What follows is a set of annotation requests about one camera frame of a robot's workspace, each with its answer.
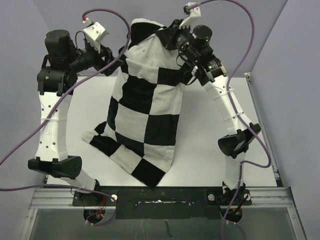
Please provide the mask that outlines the black white checkered pillowcase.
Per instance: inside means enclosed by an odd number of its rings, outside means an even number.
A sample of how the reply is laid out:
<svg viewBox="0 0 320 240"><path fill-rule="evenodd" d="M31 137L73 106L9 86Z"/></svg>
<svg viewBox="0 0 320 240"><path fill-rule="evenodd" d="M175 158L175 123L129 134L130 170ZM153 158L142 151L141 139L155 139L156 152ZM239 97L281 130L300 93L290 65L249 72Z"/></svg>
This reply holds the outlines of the black white checkered pillowcase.
<svg viewBox="0 0 320 240"><path fill-rule="evenodd" d="M145 18L134 19L127 50L163 27ZM189 78L187 66L178 51L178 70L138 63L125 53L106 121L84 133L82 139L135 179L155 188L173 162L185 81Z"/></svg>

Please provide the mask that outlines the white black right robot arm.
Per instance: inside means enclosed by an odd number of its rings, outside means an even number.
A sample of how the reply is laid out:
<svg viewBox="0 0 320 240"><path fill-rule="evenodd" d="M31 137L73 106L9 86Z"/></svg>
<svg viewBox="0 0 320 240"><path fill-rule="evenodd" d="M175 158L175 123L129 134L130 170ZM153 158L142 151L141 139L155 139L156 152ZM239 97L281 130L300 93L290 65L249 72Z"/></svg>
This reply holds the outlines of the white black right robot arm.
<svg viewBox="0 0 320 240"><path fill-rule="evenodd" d="M254 140L254 134L259 134L261 127L246 116L233 89L227 85L227 71L210 47L212 30L206 25L191 29L182 23L183 20L175 19L156 35L166 50L178 51L178 56L211 96L225 122L227 135L218 140L219 149L225 155L222 197L227 204L233 205L241 198L237 187L245 184L240 175L241 162Z"/></svg>

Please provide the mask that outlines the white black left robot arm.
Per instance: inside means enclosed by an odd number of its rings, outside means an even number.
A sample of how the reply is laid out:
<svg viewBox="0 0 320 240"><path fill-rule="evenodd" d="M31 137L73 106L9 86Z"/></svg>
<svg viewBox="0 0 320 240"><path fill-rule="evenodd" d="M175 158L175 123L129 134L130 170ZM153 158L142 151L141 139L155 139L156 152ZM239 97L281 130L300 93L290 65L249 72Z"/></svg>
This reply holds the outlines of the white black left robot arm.
<svg viewBox="0 0 320 240"><path fill-rule="evenodd" d="M82 158L68 154L66 144L67 117L78 73L94 68L111 75L121 60L113 57L110 48L101 44L106 34L100 30L84 30L84 49L74 45L70 33L52 30L44 41L47 55L37 75L37 90L41 109L41 129L35 157L28 168L62 179L84 192L84 200L95 206L102 193L99 182L82 169Z"/></svg>

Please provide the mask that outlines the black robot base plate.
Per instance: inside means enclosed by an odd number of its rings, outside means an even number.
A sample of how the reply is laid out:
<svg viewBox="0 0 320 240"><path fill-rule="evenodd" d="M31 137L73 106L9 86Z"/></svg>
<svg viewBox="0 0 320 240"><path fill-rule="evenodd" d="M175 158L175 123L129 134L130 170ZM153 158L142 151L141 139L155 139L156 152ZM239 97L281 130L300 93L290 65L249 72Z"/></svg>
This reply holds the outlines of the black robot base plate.
<svg viewBox="0 0 320 240"><path fill-rule="evenodd" d="M108 208L115 207L117 220L183 220L206 218L219 220L227 211L234 221L242 218L242 207L252 205L249 190L225 187L129 187L102 186L102 196L96 193L73 194L72 206L84 207L84 217L99 222Z"/></svg>

